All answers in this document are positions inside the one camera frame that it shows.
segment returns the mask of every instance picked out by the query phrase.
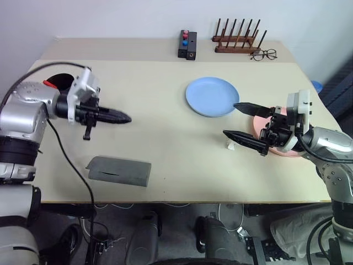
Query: eyeglasses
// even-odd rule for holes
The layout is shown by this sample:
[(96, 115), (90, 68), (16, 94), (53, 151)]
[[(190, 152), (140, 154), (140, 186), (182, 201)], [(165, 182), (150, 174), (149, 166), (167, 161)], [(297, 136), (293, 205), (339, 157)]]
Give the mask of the eyeglasses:
[(250, 60), (254, 59), (255, 61), (261, 61), (265, 56), (270, 60), (274, 60), (277, 58), (277, 51), (274, 49), (267, 51), (259, 50), (252, 52), (250, 55), (252, 56)]

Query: white wall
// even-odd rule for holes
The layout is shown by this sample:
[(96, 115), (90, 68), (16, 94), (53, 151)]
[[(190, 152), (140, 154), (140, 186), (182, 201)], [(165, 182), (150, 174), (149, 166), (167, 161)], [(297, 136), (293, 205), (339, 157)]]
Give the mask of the white wall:
[(208, 39), (217, 19), (261, 19), (266, 40), (281, 40), (310, 79), (334, 74), (353, 52), (352, 0), (1, 0), (0, 90), (40, 57), (52, 38)]

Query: table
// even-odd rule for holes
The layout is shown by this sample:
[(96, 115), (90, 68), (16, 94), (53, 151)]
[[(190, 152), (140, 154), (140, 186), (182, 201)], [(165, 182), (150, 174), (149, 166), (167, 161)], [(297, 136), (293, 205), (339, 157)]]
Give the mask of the table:
[[(280, 42), (264, 42), (265, 48), (277, 50), (278, 60), (253, 62), (247, 55), (215, 54), (215, 44), (204, 40), (198, 42), (197, 60), (186, 61), (176, 57), (174, 42), (62, 39), (33, 65), (70, 60), (91, 66), (100, 79), (100, 105), (122, 110), (132, 118), (124, 125), (97, 124), (90, 141), (82, 140), (85, 127), (54, 120), (68, 156), (86, 178), (85, 167), (97, 155), (152, 164), (147, 188), (87, 179), (96, 201), (328, 202), (330, 198), (315, 166), (304, 158), (273, 153), (262, 157), (239, 145), (234, 151), (226, 149), (227, 138), (222, 130), (251, 133), (252, 117), (235, 110), (221, 118), (207, 118), (191, 110), (185, 100), (186, 86), (203, 76), (223, 78), (233, 84), (241, 102), (267, 106), (285, 105), (288, 93), (310, 89), (312, 124), (339, 130), (286, 48)], [(127, 43), (145, 52), (134, 54)], [(160, 52), (156, 53), (151, 49), (157, 44)], [(41, 81), (61, 72), (75, 76), (80, 69), (55, 66), (29, 79)], [(50, 128), (45, 131), (40, 149), (44, 154), (38, 155), (33, 184), (40, 187), (42, 201), (89, 202), (86, 187), (64, 159)]]

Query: blue plate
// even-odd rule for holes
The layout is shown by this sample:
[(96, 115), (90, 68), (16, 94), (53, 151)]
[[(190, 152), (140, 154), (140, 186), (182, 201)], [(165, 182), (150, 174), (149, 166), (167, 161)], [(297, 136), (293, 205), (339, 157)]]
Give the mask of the blue plate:
[(235, 87), (217, 77), (203, 77), (186, 88), (186, 100), (194, 111), (206, 117), (221, 117), (234, 110), (239, 103)]

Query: wooden rack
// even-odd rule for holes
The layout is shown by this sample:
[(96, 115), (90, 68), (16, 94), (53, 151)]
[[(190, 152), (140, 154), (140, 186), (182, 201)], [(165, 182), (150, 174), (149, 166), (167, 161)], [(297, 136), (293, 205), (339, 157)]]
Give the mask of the wooden rack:
[(259, 32), (258, 26), (260, 24), (260, 19), (258, 20), (258, 23), (256, 24), (256, 27), (253, 33), (250, 35), (250, 27), (253, 22), (253, 20), (251, 19), (249, 22), (248, 28), (245, 32), (245, 35), (243, 36), (241, 36), (241, 34), (242, 34), (245, 19), (243, 19), (240, 25), (238, 34), (236, 36), (233, 36), (233, 31), (236, 26), (237, 20), (236, 19), (234, 20), (234, 23), (229, 35), (226, 35), (228, 22), (229, 22), (229, 18), (227, 18), (226, 25), (222, 29), (221, 35), (217, 35), (218, 30), (220, 28), (220, 23), (221, 23), (221, 19), (218, 20), (216, 34), (212, 37), (212, 41), (218, 43), (218, 46), (215, 48), (215, 52), (223, 52), (223, 53), (230, 53), (230, 54), (251, 54), (252, 52), (260, 50), (260, 45), (263, 42), (264, 37), (267, 33), (267, 30), (265, 30), (259, 45), (257, 47), (253, 47), (254, 41)]

